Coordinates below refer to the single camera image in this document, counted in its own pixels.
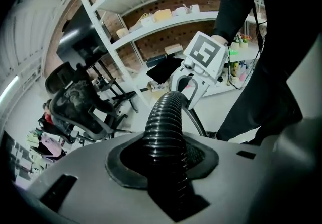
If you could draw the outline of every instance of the office chair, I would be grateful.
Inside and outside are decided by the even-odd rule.
[[[60,66],[46,80],[46,89],[52,94],[55,93],[49,106],[52,115],[84,130],[85,133],[80,137],[81,139],[95,142],[113,138],[116,131],[129,133],[129,131],[117,129],[127,115],[123,114],[119,117],[113,104],[107,100],[101,100],[89,75],[80,64],[77,65],[76,71],[69,63]],[[93,113],[95,109],[107,113],[104,121]],[[78,132],[72,136],[79,137]]]
[[[75,143],[75,138],[70,136],[70,133],[64,133],[60,131],[56,126],[48,123],[45,119],[45,114],[38,120],[38,124],[41,130],[46,133],[60,136],[65,142],[69,144]]]

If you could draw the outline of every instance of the white wall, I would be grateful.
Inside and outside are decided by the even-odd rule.
[[[5,125],[5,131],[21,146],[27,147],[27,134],[39,126],[37,121],[44,113],[42,104],[48,99],[42,84],[36,82],[13,108]]]

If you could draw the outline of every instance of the white robotic arm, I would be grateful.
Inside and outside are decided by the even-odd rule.
[[[186,58],[175,71],[171,84],[171,90],[178,91],[182,79],[193,80],[196,87],[189,99],[189,110],[196,105],[210,85],[216,84],[228,53],[226,46],[200,31],[193,37],[184,51]]]

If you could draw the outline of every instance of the person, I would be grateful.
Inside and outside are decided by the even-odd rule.
[[[265,137],[279,134],[285,126],[302,119],[286,81],[316,40],[320,20],[311,12],[315,0],[288,1],[293,4],[285,9],[284,0],[264,0],[267,34],[260,59],[220,129],[210,133],[210,138],[229,141],[259,127],[249,143],[260,145]],[[300,15],[305,18],[301,20],[296,3],[302,3]],[[212,38],[229,46],[254,6],[254,0],[221,0]],[[291,46],[294,31],[301,32],[295,47]]]
[[[60,131],[62,131],[63,133],[68,133],[69,132],[69,124],[65,121],[62,121],[58,118],[55,118],[50,110],[49,110],[49,106],[50,106],[50,103],[51,103],[51,99],[48,100],[47,102],[45,102],[43,104],[43,109],[45,111],[45,119],[48,123],[56,126]]]

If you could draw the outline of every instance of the black pants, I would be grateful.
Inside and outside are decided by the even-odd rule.
[[[219,140],[228,141],[260,127],[255,139],[250,142],[260,145],[265,137],[279,134],[285,126],[302,118],[292,92],[286,84],[287,78],[282,64],[278,67],[274,61],[269,65],[270,57],[264,56],[264,53],[268,53],[269,47],[265,46],[263,56],[255,66],[249,83],[219,129],[217,133]]]

